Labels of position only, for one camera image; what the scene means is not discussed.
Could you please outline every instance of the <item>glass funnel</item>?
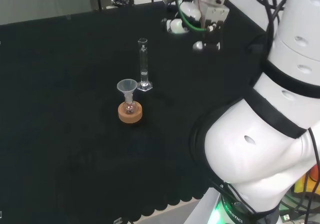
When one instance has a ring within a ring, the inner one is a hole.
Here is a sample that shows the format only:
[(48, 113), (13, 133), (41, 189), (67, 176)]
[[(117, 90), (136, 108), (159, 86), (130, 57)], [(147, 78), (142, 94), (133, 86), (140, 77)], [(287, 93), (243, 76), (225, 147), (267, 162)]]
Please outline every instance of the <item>glass funnel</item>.
[(133, 93), (138, 84), (133, 79), (121, 80), (117, 85), (117, 89), (124, 94), (125, 102), (123, 103), (123, 111), (126, 114), (133, 114), (137, 112), (137, 104), (133, 101)]

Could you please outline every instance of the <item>black fabric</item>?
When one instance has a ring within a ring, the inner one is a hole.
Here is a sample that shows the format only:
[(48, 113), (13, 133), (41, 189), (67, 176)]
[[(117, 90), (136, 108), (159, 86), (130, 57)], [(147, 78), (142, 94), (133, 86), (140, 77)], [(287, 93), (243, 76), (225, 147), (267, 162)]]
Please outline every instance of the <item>black fabric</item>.
[(305, 97), (320, 98), (320, 86), (292, 78), (291, 76), (283, 73), (268, 60), (264, 61), (261, 67), (263, 72), (282, 88)]
[[(243, 95), (259, 33), (231, 7), (224, 50), (192, 52), (200, 33), (161, 31), (163, 2), (0, 26), (2, 224), (133, 221), (201, 198), (188, 138), (195, 120)], [(148, 39), (153, 89), (133, 95), (142, 120), (118, 119), (117, 83), (139, 80)]]
[(282, 134), (296, 139), (301, 137), (301, 135), (307, 131), (276, 110), (253, 88), (248, 90), (244, 99), (262, 120)]

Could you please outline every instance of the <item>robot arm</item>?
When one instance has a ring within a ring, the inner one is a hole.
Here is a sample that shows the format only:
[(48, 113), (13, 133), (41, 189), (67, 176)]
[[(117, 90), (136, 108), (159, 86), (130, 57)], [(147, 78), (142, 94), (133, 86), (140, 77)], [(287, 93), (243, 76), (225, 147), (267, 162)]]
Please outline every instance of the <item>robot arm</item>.
[[(190, 7), (202, 14), (197, 17), (204, 19), (204, 27), (213, 27), (207, 37), (216, 34), (227, 17), (222, 13), (229, 12), (222, 0), (194, 0)], [(276, 213), (280, 200), (316, 163), (310, 127), (320, 150), (319, 24), (320, 0), (287, 0), (268, 57), (272, 71), (265, 70), (252, 88), (254, 101), (242, 99), (206, 132), (205, 157), (211, 169), (255, 212), (277, 216), (269, 224), (281, 223)], [(197, 45), (208, 43), (212, 39)], [(276, 115), (270, 119), (272, 112)], [(284, 123), (293, 131), (286, 132)], [(243, 223), (233, 218), (231, 206), (220, 207), (224, 223)]]
[[(225, 6), (226, 0), (194, 0), (182, 2), (180, 9), (186, 19), (203, 28), (205, 31), (203, 41), (194, 44), (195, 50), (209, 49), (219, 51), (222, 45), (223, 24), (229, 14), (229, 8)], [(164, 19), (164, 28), (171, 33), (186, 33), (189, 28), (180, 18)]]

